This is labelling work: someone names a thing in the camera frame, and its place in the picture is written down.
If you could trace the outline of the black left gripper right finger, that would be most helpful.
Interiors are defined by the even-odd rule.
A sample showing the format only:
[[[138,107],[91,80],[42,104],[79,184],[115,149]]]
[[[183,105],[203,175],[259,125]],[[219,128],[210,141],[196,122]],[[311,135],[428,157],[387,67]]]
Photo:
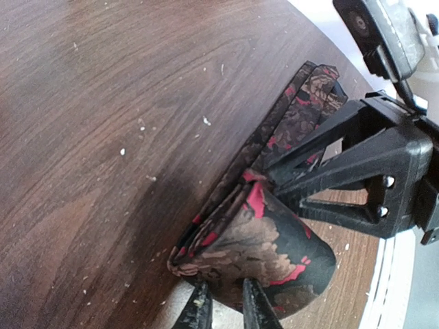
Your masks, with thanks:
[[[245,329],[281,329],[281,324],[256,279],[244,280],[243,316]]]

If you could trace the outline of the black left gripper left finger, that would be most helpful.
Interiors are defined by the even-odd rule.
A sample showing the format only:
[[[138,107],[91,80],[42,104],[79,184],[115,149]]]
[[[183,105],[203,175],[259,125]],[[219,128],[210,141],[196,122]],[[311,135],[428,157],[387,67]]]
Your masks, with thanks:
[[[177,328],[212,328],[212,296],[206,282],[195,286],[188,302],[177,318]]]

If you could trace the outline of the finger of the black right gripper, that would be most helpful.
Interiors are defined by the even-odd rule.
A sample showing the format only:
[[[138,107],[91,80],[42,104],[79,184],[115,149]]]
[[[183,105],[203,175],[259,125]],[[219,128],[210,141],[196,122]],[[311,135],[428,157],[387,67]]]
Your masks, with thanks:
[[[275,186],[386,187],[384,143],[378,141],[388,129],[385,105],[385,99],[349,101],[292,150],[267,164]],[[338,140],[342,140],[340,154],[307,169],[302,166]]]

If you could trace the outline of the dark floral patterned tie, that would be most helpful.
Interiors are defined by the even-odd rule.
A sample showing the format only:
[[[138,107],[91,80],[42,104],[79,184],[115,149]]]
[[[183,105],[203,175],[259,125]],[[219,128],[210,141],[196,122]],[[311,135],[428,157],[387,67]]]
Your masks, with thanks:
[[[277,317],[289,317],[323,293],[336,258],[331,247],[273,196],[281,181],[267,170],[348,97],[334,66],[304,63],[249,136],[171,251],[168,269],[213,297],[243,309],[243,281],[259,281]]]

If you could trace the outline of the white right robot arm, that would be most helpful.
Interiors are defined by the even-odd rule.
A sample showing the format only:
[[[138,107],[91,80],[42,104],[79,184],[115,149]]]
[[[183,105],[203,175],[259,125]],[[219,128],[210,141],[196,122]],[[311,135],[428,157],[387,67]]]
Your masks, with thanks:
[[[402,1],[335,1],[383,92],[348,101],[297,146],[264,166],[274,195],[299,217],[383,239],[419,227],[438,240],[438,126],[408,79],[438,52],[430,16]]]

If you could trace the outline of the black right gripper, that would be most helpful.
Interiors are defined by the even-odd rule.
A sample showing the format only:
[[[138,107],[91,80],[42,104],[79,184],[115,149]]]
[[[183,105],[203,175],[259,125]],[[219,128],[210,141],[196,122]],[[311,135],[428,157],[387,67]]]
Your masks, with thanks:
[[[438,241],[438,125],[426,110],[368,93],[379,133],[274,192],[299,217],[388,239],[414,226]]]

